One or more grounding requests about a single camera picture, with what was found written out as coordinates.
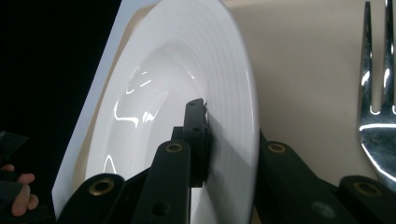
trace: silver fork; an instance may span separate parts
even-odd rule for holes
[[[396,192],[396,109],[394,104],[392,1],[385,5],[384,86],[380,111],[372,107],[372,29],[370,1],[364,9],[361,48],[361,145],[374,165],[379,181]]]

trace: hand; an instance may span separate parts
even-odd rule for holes
[[[5,165],[1,168],[3,171],[14,172],[15,167],[11,164]],[[38,198],[30,193],[29,184],[35,180],[32,174],[21,174],[18,182],[23,184],[23,187],[12,203],[11,213],[14,217],[20,217],[25,214],[26,209],[33,210],[38,205]]]

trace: glossy ceramic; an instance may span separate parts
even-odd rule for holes
[[[128,40],[98,113],[86,178],[130,178],[205,99],[214,135],[209,178],[191,199],[192,223],[245,223],[252,209],[258,106],[244,43],[216,0],[163,0]]]

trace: brass screw hole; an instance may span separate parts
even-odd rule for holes
[[[109,193],[114,188],[114,181],[108,177],[95,181],[89,187],[89,192],[93,196],[101,196]]]
[[[183,146],[178,143],[172,143],[172,144],[169,144],[168,146],[166,146],[165,149],[168,152],[179,152],[179,151],[181,151],[181,149],[183,149]]]
[[[284,153],[286,151],[286,148],[284,146],[275,143],[268,145],[268,149],[275,153]]]
[[[382,195],[381,189],[376,187],[375,185],[368,183],[368,182],[355,182],[353,183],[353,187],[357,190],[360,194],[369,197],[379,197]]]

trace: white plate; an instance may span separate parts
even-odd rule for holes
[[[106,87],[86,178],[130,178],[181,126],[185,104],[207,102],[215,143],[209,178],[195,189],[192,223],[247,223],[258,153],[258,107],[248,56],[217,0],[163,0],[128,41]]]
[[[264,135],[293,147],[337,186],[346,175],[376,178],[358,133],[364,2],[229,2],[247,43]],[[371,3],[379,108],[385,1]]]

